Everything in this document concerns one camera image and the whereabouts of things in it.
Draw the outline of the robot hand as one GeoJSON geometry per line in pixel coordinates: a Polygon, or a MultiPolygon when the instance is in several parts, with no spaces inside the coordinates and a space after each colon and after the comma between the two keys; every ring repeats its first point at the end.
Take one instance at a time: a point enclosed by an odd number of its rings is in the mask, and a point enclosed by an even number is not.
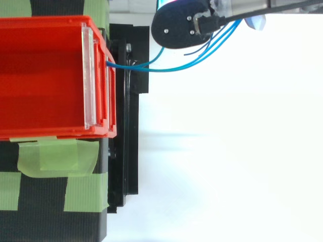
{"type": "Polygon", "coordinates": [[[151,33],[164,48],[188,48],[209,41],[223,26],[221,17],[270,6],[270,1],[157,1],[151,33]]]}

